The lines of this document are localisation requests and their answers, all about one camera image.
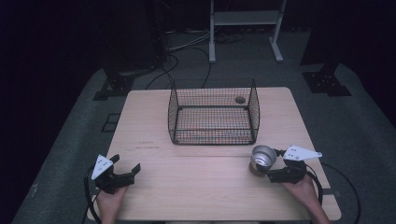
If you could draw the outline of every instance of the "black cable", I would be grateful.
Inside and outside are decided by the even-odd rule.
[[[311,171],[314,173],[315,176],[317,176],[317,173],[314,171],[314,169],[311,166],[309,166],[308,164],[306,164],[306,166],[309,167],[309,169],[311,169]]]
[[[358,204],[358,214],[356,215],[355,221],[353,223],[357,224],[361,218],[361,199],[359,198],[358,191],[356,190],[356,188],[352,184],[352,182],[347,178],[347,176],[344,175],[341,171],[339,171],[338,169],[336,169],[335,167],[333,167],[327,163],[321,162],[321,164],[323,166],[327,166],[327,167],[333,169],[335,172],[337,172],[339,175],[341,175],[346,180],[346,182],[349,184],[349,186],[352,188],[353,193],[355,194],[355,197],[356,197],[357,204]]]
[[[203,49],[195,48],[195,47],[185,47],[185,48],[181,48],[181,49],[175,49],[175,50],[173,50],[173,52],[178,52],[178,51],[182,51],[182,50],[185,50],[185,49],[196,49],[196,50],[200,50],[200,51],[206,56],[206,58],[209,59],[209,55],[206,53],[206,51],[204,51]]]
[[[171,67],[171,69],[165,70],[165,72],[159,74],[159,75],[156,76],[154,79],[152,79],[152,80],[150,81],[150,83],[147,85],[146,90],[149,89],[149,86],[150,86],[157,78],[159,78],[159,77],[161,77],[161,76],[163,76],[163,75],[165,75],[165,74],[168,74],[170,71],[172,71],[174,68],[176,68],[176,66],[178,65],[178,58],[175,57],[174,55],[169,55],[169,56],[171,56],[171,57],[173,57],[174,59],[176,59],[175,65],[173,65],[173,66]]]
[[[176,56],[174,56],[174,55],[169,55],[169,56],[175,58],[175,59],[177,60],[177,63],[178,63],[178,58],[177,58]],[[173,83],[174,79],[173,79],[173,77],[169,74],[169,71],[163,68],[163,63],[161,64],[161,69],[168,75],[169,83],[168,83],[168,85],[166,85],[166,87],[165,87],[165,88],[167,89],[167,87],[168,87],[171,83]]]
[[[96,194],[95,198],[94,198],[93,201],[92,201],[93,203],[96,201],[96,198],[98,197],[100,191],[101,191],[101,190],[99,189],[98,193]],[[85,223],[85,218],[86,218],[87,215],[88,215],[88,210],[89,210],[89,209],[90,209],[90,207],[87,205],[87,207],[85,208],[84,216],[83,216],[82,221],[81,221],[82,224]]]
[[[92,201],[92,199],[91,199],[91,194],[90,194],[90,183],[89,183],[89,181],[88,181],[88,175],[90,174],[91,170],[93,170],[94,167],[95,167],[94,165],[91,166],[91,167],[88,169],[88,171],[87,171],[87,173],[85,174],[85,176],[84,176],[85,199],[87,200],[87,212],[88,212],[88,209],[90,209],[90,210],[91,210],[91,214],[92,214],[93,218],[95,219],[95,221],[96,221],[98,224],[101,224],[101,223],[102,223],[102,220],[101,220],[101,219],[99,218],[99,216],[96,214],[95,208],[93,207],[93,201]]]
[[[315,184],[317,184],[318,187],[318,200],[320,205],[323,203],[323,187],[321,186],[318,177],[313,175],[311,172],[306,172],[307,175],[311,176],[311,178],[314,180]]]

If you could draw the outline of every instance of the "human hand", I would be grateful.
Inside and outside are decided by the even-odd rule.
[[[117,214],[121,208],[122,199],[129,186],[116,189],[114,194],[100,191],[96,201],[102,217],[102,224],[116,223]]]
[[[308,211],[314,224],[331,223],[322,209],[312,178],[305,175],[297,184],[281,183]]]

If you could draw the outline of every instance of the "wooden tabletop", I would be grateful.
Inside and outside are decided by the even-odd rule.
[[[115,174],[129,173],[141,163],[119,219],[308,220],[305,209],[285,189],[248,169],[251,150],[258,145],[277,149],[295,145],[314,150],[290,90],[257,91],[261,120],[256,144],[213,147],[171,142],[167,128],[169,90],[131,91],[107,154],[108,158],[120,154]],[[305,162],[316,171],[322,187],[329,189],[319,160]],[[284,162],[278,158],[272,169],[283,167]],[[341,217],[333,195],[324,195],[323,208],[331,220]]]

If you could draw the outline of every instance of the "wire mesh basket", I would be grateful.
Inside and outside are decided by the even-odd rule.
[[[252,145],[260,124],[254,79],[172,83],[168,130],[176,145]]]

